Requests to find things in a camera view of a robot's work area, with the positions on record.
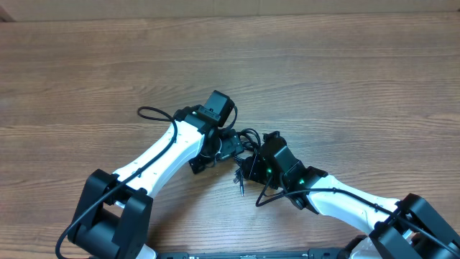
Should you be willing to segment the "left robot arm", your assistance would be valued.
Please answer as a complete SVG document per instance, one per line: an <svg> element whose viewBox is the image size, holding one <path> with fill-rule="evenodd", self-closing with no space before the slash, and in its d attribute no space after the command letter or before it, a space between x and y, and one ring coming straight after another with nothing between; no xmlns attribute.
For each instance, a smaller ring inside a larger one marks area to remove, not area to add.
<svg viewBox="0 0 460 259"><path fill-rule="evenodd" d="M72 222L56 243L58 258L63 257L64 240L92 258L157 258L147 239L153 200L161 188L184 164L199 173L233 152L233 127L225 122L237 107L220 91L213 91L205 104L187 106L174 115L150 106L137 110L144 119L150 112L170 126L131 163L113 173L98 169L87 178Z"/></svg>

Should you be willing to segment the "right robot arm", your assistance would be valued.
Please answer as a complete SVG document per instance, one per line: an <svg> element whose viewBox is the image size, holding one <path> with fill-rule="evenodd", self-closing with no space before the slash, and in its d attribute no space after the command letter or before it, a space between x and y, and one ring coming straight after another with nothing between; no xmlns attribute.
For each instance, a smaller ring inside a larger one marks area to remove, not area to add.
<svg viewBox="0 0 460 259"><path fill-rule="evenodd" d="M278 131L251 139L253 154L241 162L240 178L277 190L261 192L258 207L288 199L297 209L333 217L363 232L342 250L343 258L458 258L459 234L421 196L384 198L347 186L297 159Z"/></svg>

